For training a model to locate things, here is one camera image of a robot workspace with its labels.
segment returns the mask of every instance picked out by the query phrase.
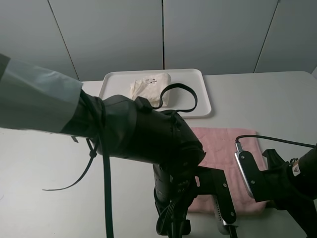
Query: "pink towel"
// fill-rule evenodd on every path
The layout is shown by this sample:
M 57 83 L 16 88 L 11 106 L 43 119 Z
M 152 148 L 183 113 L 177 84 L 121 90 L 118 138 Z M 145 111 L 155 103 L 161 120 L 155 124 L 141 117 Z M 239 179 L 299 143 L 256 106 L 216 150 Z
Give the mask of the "pink towel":
M 255 202 L 246 191 L 235 161 L 235 138 L 244 134 L 256 134 L 254 130 L 230 128 L 194 127 L 193 132 L 203 144 L 206 156 L 200 166 L 224 170 L 235 211 L 238 215 L 259 214 L 266 202 Z M 240 140 L 244 150 L 250 151 L 260 170 L 266 170 L 256 138 Z M 210 195 L 199 195 L 188 209 L 189 212 L 213 213 Z

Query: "table surface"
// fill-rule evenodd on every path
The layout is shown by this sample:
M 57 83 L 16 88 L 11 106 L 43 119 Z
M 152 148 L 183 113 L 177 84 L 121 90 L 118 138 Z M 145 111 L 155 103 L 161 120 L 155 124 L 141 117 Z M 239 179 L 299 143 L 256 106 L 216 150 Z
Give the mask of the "table surface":
M 278 72 L 204 77 L 212 113 L 187 119 L 190 126 L 255 129 L 261 135 L 305 143 L 317 141 L 317 80 L 306 72 Z M 98 95 L 101 81 L 85 82 Z M 260 141 L 282 158 L 300 157 L 307 148 Z M 104 238 L 102 158 L 97 156 L 85 178 L 73 183 L 89 158 L 85 140 L 36 131 L 0 129 L 0 232 L 3 238 Z M 111 158 L 113 223 L 116 238 L 159 237 L 150 164 Z M 221 238 L 213 215 L 189 214 L 188 237 Z M 266 209 L 255 217 L 238 217 L 240 238 L 304 238 L 284 211 Z

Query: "white sticker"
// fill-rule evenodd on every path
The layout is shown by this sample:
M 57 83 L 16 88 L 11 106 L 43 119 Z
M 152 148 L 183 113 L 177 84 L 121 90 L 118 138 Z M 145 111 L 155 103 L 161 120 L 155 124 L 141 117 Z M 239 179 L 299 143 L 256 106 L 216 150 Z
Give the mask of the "white sticker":
M 293 168 L 292 168 L 292 171 L 293 171 L 293 175 L 294 176 L 297 176 L 301 173 L 300 169 L 299 169 L 299 165 L 298 165 L 298 161 L 296 161 L 294 164 L 293 164 Z

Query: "gray fabric sleeve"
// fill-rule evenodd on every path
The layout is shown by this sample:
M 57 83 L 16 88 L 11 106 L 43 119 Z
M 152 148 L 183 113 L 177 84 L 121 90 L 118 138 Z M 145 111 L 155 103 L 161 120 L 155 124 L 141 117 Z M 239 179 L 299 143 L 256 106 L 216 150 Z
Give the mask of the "gray fabric sleeve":
M 60 132 L 74 115 L 83 83 L 1 56 L 3 68 L 0 127 Z

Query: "white tray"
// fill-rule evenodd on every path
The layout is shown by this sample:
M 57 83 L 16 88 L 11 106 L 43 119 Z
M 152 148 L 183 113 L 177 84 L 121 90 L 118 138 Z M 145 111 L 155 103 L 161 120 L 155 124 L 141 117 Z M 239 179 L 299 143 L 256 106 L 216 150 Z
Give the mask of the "white tray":
M 191 87 L 197 94 L 198 104 L 195 110 L 190 113 L 179 113 L 184 118 L 205 117 L 211 112 L 211 105 L 206 91 L 202 73 L 197 69 L 166 69 L 148 71 L 127 71 L 108 73 L 103 81 L 99 97 L 106 99 L 113 95 L 123 95 L 130 98 L 130 84 L 144 76 L 166 72 L 171 76 L 172 83 L 183 83 Z M 184 89 L 171 89 L 167 109 L 190 109 L 195 105 L 193 96 Z

